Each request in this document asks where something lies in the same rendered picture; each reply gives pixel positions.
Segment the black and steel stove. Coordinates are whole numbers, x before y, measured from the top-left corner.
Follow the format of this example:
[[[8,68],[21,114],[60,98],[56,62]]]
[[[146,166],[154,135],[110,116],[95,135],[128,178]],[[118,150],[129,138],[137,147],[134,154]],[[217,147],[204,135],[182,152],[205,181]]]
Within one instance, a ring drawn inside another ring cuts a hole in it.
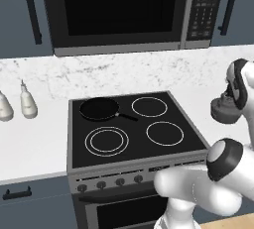
[[[107,97],[137,121],[114,117],[89,121],[79,112],[88,99],[68,103],[67,177],[71,195],[96,196],[155,189],[155,173],[174,166],[203,164],[208,143],[167,91]],[[143,181],[136,183],[134,177]],[[117,186],[117,178],[125,184]],[[97,188],[105,181],[104,189]],[[80,184],[86,192],[78,192]]]

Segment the grey kettle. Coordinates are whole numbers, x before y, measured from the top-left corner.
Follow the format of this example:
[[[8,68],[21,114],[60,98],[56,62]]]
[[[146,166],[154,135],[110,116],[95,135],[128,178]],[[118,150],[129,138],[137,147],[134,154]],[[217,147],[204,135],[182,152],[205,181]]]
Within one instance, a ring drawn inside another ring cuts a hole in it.
[[[222,124],[234,124],[241,117],[241,112],[234,103],[233,93],[230,85],[217,98],[210,102],[211,117]]]

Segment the black frying pan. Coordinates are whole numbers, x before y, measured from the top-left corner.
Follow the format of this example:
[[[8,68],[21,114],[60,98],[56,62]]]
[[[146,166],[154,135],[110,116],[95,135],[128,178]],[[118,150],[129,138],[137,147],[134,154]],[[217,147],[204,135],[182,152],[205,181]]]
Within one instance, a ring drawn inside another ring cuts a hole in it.
[[[121,113],[119,104],[107,97],[95,97],[83,101],[79,112],[83,118],[94,122],[107,121],[114,117],[137,121],[136,117]]]

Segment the black and steel microwave oven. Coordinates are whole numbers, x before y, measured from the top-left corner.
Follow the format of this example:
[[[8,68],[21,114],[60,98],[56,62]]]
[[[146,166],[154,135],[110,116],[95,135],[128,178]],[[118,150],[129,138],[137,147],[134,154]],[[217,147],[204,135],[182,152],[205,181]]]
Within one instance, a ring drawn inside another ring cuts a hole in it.
[[[58,57],[205,49],[220,0],[45,0]]]

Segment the white bottle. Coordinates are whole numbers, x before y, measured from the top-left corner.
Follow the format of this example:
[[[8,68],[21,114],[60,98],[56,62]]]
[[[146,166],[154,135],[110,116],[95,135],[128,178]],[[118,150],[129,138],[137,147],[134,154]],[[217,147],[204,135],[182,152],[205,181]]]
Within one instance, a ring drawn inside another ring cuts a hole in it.
[[[34,119],[38,115],[37,104],[24,81],[21,81],[21,111],[25,118]]]
[[[0,121],[7,122],[14,117],[14,110],[7,97],[0,91]]]

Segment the black oven door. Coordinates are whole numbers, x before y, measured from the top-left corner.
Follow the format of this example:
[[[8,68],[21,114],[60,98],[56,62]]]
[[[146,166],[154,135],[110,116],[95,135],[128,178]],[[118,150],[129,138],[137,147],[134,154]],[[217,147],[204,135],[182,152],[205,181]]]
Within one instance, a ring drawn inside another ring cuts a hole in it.
[[[72,197],[78,229],[154,229],[168,199],[158,194],[115,202],[89,203]]]

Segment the grey-blue drawer front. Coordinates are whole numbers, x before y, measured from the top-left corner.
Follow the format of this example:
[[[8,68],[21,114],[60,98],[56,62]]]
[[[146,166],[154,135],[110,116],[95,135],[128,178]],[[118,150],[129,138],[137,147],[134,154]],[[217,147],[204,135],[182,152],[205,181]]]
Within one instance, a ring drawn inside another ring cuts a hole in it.
[[[31,196],[2,199],[28,187]],[[67,177],[0,184],[0,229],[77,229]]]

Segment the grey-blue cupboard door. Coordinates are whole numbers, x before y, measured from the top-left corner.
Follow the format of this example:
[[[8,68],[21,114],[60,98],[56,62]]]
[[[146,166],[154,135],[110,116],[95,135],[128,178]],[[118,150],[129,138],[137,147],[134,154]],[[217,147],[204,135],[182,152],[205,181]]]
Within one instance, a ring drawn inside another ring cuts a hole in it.
[[[35,44],[26,0],[0,0],[0,58],[53,54],[44,0],[34,0],[42,43]]]
[[[234,1],[227,32],[222,36],[219,27],[223,25],[227,3],[228,0],[220,0],[210,45],[220,47],[254,44],[254,0]]]

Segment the grey-blue base cupboard front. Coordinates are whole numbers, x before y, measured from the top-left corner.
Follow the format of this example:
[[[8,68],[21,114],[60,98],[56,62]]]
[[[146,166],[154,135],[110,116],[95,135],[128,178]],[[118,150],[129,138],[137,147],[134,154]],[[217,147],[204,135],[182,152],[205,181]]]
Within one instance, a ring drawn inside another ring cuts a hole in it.
[[[239,210],[233,214],[233,217],[245,214],[254,213],[254,202],[250,199],[243,197],[242,205]],[[199,206],[196,206],[193,211],[193,218],[198,224],[208,223],[212,221],[226,219],[226,216],[210,213]]]

